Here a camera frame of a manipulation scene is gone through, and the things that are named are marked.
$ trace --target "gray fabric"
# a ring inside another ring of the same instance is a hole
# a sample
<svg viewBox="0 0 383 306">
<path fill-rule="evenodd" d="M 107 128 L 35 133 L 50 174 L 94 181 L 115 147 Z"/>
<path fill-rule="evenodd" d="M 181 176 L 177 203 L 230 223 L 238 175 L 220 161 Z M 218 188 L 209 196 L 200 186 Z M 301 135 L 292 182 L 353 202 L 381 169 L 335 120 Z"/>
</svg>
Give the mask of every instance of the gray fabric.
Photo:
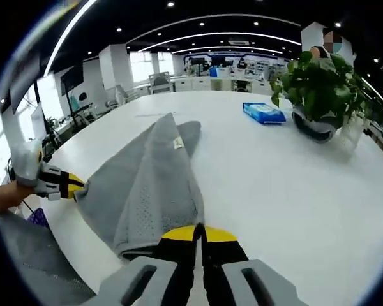
<svg viewBox="0 0 383 306">
<path fill-rule="evenodd" d="M 94 292 L 59 249 L 48 228 L 6 213 L 0 230 L 7 250 L 26 284 L 44 305 L 79 305 Z"/>
<path fill-rule="evenodd" d="M 175 149 L 174 140 L 184 147 Z M 190 157 L 200 123 L 176 126 L 172 114 L 132 140 L 75 193 L 82 215 L 118 255 L 147 254 L 167 231 L 204 221 Z"/>
</svg>

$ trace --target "towel label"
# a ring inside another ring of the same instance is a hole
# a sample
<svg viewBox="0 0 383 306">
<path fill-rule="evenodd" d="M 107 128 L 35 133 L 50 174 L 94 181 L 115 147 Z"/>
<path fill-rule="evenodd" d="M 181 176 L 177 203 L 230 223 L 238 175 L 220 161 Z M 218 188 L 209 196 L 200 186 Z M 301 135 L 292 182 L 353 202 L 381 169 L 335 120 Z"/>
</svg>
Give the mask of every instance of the towel label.
<svg viewBox="0 0 383 306">
<path fill-rule="evenodd" d="M 184 147 L 184 143 L 183 143 L 183 139 L 181 139 L 181 137 L 176 137 L 174 140 L 173 140 L 173 145 L 174 145 L 174 149 L 179 149 L 179 148 L 183 148 Z"/>
</svg>

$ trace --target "green leaves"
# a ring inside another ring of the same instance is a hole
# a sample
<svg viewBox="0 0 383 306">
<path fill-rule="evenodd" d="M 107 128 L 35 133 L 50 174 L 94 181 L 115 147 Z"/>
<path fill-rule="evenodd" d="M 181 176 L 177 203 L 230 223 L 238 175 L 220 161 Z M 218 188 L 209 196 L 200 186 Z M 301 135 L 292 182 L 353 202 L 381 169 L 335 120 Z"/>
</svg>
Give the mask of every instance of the green leaves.
<svg viewBox="0 0 383 306">
<path fill-rule="evenodd" d="M 281 82 L 283 85 L 283 89 L 288 92 L 289 88 L 291 87 L 291 81 L 292 81 L 292 76 L 288 73 L 284 74 L 281 76 Z"/>
<path fill-rule="evenodd" d="M 306 93 L 304 97 L 304 111 L 305 115 L 308 117 L 312 112 L 313 105 L 315 104 L 316 91 L 310 91 Z"/>
<path fill-rule="evenodd" d="M 301 105 L 302 104 L 302 97 L 299 95 L 297 89 L 290 88 L 288 90 L 288 99 L 291 101 L 293 105 Z"/>
<path fill-rule="evenodd" d="M 351 65 L 348 65 L 341 55 L 333 53 L 331 54 L 331 60 L 337 72 L 341 74 L 353 72 L 353 67 Z"/>
<path fill-rule="evenodd" d="M 332 54 L 330 58 L 314 59 L 311 52 L 305 51 L 298 61 L 290 61 L 287 68 L 287 73 L 279 73 L 270 81 L 271 101 L 276 106 L 279 107 L 279 94 L 284 90 L 293 105 L 303 106 L 309 120 L 324 120 L 329 114 L 330 120 L 340 125 L 345 115 L 367 113 L 362 91 L 365 85 L 342 56 Z"/>
<path fill-rule="evenodd" d="M 276 106 L 276 107 L 280 107 L 280 99 L 278 97 L 277 94 L 273 94 L 271 96 L 271 101 L 273 102 L 273 104 Z"/>
<path fill-rule="evenodd" d="M 318 63 L 320 69 L 336 72 L 336 68 L 330 59 L 318 59 Z"/>
<path fill-rule="evenodd" d="M 288 67 L 288 72 L 292 73 L 292 72 L 294 72 L 295 68 L 298 67 L 298 62 L 297 61 L 290 61 L 287 65 L 287 67 Z"/>
<path fill-rule="evenodd" d="M 280 107 L 280 99 L 279 99 L 279 94 L 282 91 L 282 86 L 281 85 L 276 85 L 274 84 L 274 94 L 271 96 L 271 101 L 276 105 L 277 107 Z"/>
<path fill-rule="evenodd" d="M 299 64 L 308 64 L 309 61 L 312 59 L 312 53 L 310 51 L 304 51 L 299 56 Z"/>
<path fill-rule="evenodd" d="M 270 86 L 271 86 L 271 90 L 274 91 L 275 90 L 275 85 L 276 85 L 276 82 L 275 81 L 270 81 Z"/>
</svg>

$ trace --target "blue package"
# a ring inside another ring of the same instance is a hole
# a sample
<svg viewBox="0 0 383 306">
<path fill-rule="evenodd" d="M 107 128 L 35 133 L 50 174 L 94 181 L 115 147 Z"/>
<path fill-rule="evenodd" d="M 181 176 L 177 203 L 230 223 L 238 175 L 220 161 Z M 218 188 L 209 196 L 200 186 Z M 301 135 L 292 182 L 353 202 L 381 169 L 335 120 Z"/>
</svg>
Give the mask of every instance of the blue package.
<svg viewBox="0 0 383 306">
<path fill-rule="evenodd" d="M 261 124 L 281 124 L 287 121 L 280 110 L 266 103 L 244 102 L 243 112 Z"/>
</svg>

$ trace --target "office chair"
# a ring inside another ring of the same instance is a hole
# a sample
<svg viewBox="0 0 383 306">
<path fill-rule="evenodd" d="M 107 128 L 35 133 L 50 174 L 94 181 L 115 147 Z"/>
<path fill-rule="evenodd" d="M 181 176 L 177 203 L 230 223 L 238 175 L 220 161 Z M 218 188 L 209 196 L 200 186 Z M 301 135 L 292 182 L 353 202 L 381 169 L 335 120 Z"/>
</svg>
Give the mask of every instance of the office chair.
<svg viewBox="0 0 383 306">
<path fill-rule="evenodd" d="M 155 73 L 149 75 L 151 84 L 151 94 L 159 94 L 161 92 L 173 92 L 173 84 L 170 81 L 169 72 Z"/>
</svg>

